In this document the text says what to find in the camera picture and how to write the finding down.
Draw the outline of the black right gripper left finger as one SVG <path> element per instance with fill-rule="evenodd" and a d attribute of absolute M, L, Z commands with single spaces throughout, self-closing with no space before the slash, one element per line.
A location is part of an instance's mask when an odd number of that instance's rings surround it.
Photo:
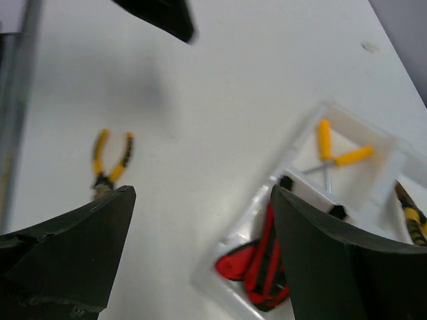
<path fill-rule="evenodd" d="M 1 236 L 2 319 L 97 319 L 107 308 L 136 192 L 123 186 Z"/>

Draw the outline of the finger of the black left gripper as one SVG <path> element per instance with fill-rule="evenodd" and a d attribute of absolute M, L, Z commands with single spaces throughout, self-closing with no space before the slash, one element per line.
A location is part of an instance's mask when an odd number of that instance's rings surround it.
<path fill-rule="evenodd" d="M 187 1 L 115 0 L 114 3 L 184 43 L 191 43 L 195 36 L 196 30 Z"/>

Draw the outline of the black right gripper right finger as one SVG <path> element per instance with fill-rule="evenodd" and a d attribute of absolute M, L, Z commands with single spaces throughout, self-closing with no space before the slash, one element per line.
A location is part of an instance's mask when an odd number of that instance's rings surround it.
<path fill-rule="evenodd" d="M 339 220 L 275 186 L 276 237 L 296 319 L 425 319 L 426 248 Z"/>

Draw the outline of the yellow pliers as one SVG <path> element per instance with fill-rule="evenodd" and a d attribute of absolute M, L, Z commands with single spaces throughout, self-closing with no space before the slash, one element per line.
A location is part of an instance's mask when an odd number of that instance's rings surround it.
<path fill-rule="evenodd" d="M 426 216 L 415 204 L 414 200 L 400 182 L 395 185 L 396 196 L 401 204 L 406 228 L 413 244 L 426 246 Z"/>
<path fill-rule="evenodd" d="M 128 131 L 124 134 L 123 147 L 109 147 L 109 129 L 102 129 L 93 144 L 91 168 L 93 183 L 91 189 L 93 200 L 98 200 L 117 187 L 117 182 L 129 166 L 133 155 L 134 135 Z"/>

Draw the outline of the yellow screwdriver short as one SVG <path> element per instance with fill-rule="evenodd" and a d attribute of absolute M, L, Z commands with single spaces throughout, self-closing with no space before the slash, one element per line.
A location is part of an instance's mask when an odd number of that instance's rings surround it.
<path fill-rule="evenodd" d="M 330 167 L 343 167 L 343 166 L 351 165 L 367 157 L 370 157 L 373 154 L 374 154 L 374 148 L 372 146 L 361 147 L 355 151 L 345 153 L 339 157 L 333 157 L 331 159 L 323 160 L 321 165 L 307 169 L 302 173 L 304 175 L 308 175 L 310 173 L 327 169 Z"/>

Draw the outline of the yellow screwdriver long shaft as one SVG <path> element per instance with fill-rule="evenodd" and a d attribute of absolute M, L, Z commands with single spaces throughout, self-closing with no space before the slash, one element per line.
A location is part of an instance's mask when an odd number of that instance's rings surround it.
<path fill-rule="evenodd" d="M 330 123 L 327 119 L 322 119 L 318 123 L 318 148 L 320 159 L 324 163 L 324 177 L 326 191 L 332 192 L 332 178 L 326 163 L 332 160 L 332 144 Z"/>

